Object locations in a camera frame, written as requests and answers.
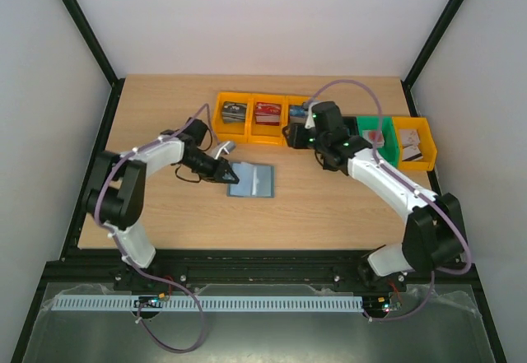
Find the teal leather card holder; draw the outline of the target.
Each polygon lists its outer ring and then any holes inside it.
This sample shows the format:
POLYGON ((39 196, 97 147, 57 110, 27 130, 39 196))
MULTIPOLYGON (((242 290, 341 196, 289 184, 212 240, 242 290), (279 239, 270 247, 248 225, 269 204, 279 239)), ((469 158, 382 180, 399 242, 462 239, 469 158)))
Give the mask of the teal leather card holder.
POLYGON ((229 184, 226 195, 235 198, 274 198, 275 168, 273 165, 233 162, 232 169, 239 178, 229 184))

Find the white pink credit card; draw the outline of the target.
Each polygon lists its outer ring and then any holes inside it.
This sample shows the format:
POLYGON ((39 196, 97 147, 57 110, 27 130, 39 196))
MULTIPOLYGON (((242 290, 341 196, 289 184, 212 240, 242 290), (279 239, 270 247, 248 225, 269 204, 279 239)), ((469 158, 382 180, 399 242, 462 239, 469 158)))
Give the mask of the white pink credit card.
POLYGON ((402 150, 402 161, 420 161, 423 159, 423 154, 417 145, 409 145, 403 147, 402 150))

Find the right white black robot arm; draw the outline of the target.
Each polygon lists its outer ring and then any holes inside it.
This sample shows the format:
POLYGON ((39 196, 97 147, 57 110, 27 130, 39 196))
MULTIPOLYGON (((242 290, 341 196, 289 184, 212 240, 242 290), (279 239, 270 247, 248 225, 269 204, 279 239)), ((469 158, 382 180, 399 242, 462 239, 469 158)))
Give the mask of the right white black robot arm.
POLYGON ((452 273, 447 263, 469 252, 459 200, 437 195, 394 168, 364 137, 350 132, 333 101, 311 103, 306 121, 290 122, 282 134, 289 147, 313 150, 323 169, 367 186, 402 219, 402 242, 374 250, 360 265, 366 289, 379 289, 396 272, 452 273))

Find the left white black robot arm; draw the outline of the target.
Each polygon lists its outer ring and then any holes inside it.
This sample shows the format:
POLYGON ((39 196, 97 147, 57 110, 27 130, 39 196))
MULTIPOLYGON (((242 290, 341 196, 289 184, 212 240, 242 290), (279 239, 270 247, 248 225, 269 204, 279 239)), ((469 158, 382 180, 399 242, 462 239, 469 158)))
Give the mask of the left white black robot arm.
POLYGON ((102 151, 95 159, 82 208, 116 242, 128 265, 148 268, 156 250, 140 222, 147 178, 167 166, 185 166, 200 181, 238 184, 239 177, 226 155, 236 144, 219 143, 211 154, 200 145, 210 128, 200 119, 190 118, 179 131, 165 130, 154 141, 131 151, 102 151))

